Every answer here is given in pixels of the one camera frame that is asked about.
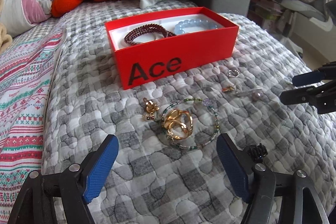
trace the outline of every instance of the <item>silver bolt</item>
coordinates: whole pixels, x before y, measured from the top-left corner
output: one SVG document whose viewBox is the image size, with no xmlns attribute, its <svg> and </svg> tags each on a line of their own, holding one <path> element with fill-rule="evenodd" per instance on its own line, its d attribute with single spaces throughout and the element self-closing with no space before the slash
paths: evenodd
<svg viewBox="0 0 336 224">
<path fill-rule="evenodd" d="M 73 164 L 73 165 L 70 165 L 69 170 L 71 172 L 77 172 L 80 169 L 80 167 L 81 166 L 79 164 Z"/>
<path fill-rule="evenodd" d="M 36 179 L 38 176 L 39 176 L 39 172 L 37 172 L 37 171 L 30 172 L 30 174 L 29 174 L 29 177 L 31 179 Z"/>
<path fill-rule="evenodd" d="M 307 173 L 304 172 L 303 170 L 298 170 L 296 171 L 296 174 L 300 177 L 300 178 L 305 178 L 307 176 Z"/>
<path fill-rule="evenodd" d="M 263 164 L 256 164 L 256 165 L 254 166 L 254 168 L 255 168 L 256 170 L 258 170 L 258 171 L 261 171 L 261 172 L 266 170 L 266 166 L 263 165 Z"/>
</svg>

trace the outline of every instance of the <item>red cardboard box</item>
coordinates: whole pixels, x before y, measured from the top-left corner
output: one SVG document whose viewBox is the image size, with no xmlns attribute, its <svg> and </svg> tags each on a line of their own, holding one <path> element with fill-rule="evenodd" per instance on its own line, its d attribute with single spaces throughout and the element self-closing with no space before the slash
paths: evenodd
<svg viewBox="0 0 336 224">
<path fill-rule="evenodd" d="M 218 29 L 196 30 L 174 37 L 159 37 L 158 40 L 153 36 L 159 34 L 145 34 L 135 41 L 146 43 L 136 46 L 129 46 L 124 41 L 130 31 L 142 25 L 156 23 L 174 31 L 178 22 L 199 18 L 216 22 Z M 239 29 L 236 24 L 204 7 L 126 17 L 107 22 L 105 27 L 125 90 L 230 57 Z"/>
</svg>

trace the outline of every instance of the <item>patterned blanket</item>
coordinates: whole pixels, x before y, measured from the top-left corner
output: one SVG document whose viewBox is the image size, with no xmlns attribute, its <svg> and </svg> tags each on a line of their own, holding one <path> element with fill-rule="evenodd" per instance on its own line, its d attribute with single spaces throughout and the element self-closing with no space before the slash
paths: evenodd
<svg viewBox="0 0 336 224">
<path fill-rule="evenodd" d="M 336 194 L 335 114 L 318 115 L 308 104 L 287 107 L 278 98 L 293 88 L 294 75 L 309 71 L 305 65 L 247 18 L 223 14 L 240 25 L 231 58 L 123 90 L 104 23 L 192 4 L 165 0 L 151 9 L 138 6 L 138 0 L 83 4 L 64 16 L 66 41 L 50 93 L 42 172 L 81 163 L 107 134 L 115 134 L 119 155 L 100 196 L 89 204 L 96 223 L 240 223 L 246 204 L 233 192 L 216 143 L 202 150 L 178 150 L 156 122 L 142 118 L 144 97 L 158 102 L 160 113 L 174 99 L 210 98 L 221 132 L 240 148 L 264 144 L 271 170 L 305 170 L 330 211 Z M 238 78 L 227 77 L 233 67 L 241 71 Z M 241 90 L 261 86 L 263 96 L 252 101 L 222 93 L 230 84 Z M 214 130 L 213 117 L 197 104 L 181 107 L 194 117 L 190 144 L 203 142 Z M 65 223 L 58 200 L 55 206 L 59 223 Z M 277 200 L 270 223 L 276 222 L 279 210 Z"/>
<path fill-rule="evenodd" d="M 63 35 L 56 22 L 17 37 L 0 55 L 0 223 L 28 173 L 41 169 L 44 112 Z"/>
</svg>

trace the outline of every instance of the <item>green beaded bracelet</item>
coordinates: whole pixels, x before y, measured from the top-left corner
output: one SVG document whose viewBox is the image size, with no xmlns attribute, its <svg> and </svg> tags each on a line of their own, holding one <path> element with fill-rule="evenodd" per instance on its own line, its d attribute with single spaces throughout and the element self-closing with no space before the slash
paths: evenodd
<svg viewBox="0 0 336 224">
<path fill-rule="evenodd" d="M 187 149 L 187 150 L 195 150 L 195 149 L 201 149 L 204 146 L 208 145 L 209 143 L 211 143 L 217 136 L 218 132 L 219 132 L 219 120 L 218 120 L 218 114 L 215 111 L 215 109 L 210 105 L 211 101 L 209 99 L 199 99 L 199 98 L 191 98 L 191 99 L 184 99 L 181 101 L 175 101 L 173 104 L 169 105 L 164 112 L 162 113 L 162 117 L 161 117 L 161 126 L 162 128 L 166 130 L 166 128 L 164 127 L 164 120 L 165 120 L 165 115 L 168 112 L 169 109 L 173 108 L 176 105 L 179 105 L 181 103 L 186 103 L 186 102 L 190 102 L 190 101 L 195 101 L 195 102 L 201 102 L 203 103 L 203 105 L 205 105 L 209 110 L 211 110 L 211 112 L 215 115 L 215 119 L 216 119 L 216 129 L 214 131 L 214 133 L 212 134 L 211 138 L 209 141 L 207 141 L 206 143 L 200 144 L 200 145 L 194 145 L 194 146 L 186 146 L 186 145 L 181 145 L 177 142 L 175 142 L 175 140 L 168 134 L 168 132 L 166 133 L 166 137 L 168 140 L 170 140 L 172 146 L 177 147 L 179 149 Z"/>
</svg>

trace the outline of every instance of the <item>red and green patterned fabric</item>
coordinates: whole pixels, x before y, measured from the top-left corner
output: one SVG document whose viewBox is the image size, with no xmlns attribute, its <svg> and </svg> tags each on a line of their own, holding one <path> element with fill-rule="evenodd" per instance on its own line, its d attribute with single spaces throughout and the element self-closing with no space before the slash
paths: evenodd
<svg viewBox="0 0 336 224">
<path fill-rule="evenodd" d="M 0 224 L 28 173 L 41 169 L 44 112 L 62 35 L 54 28 L 44 38 L 14 40 L 0 55 Z"/>
</svg>

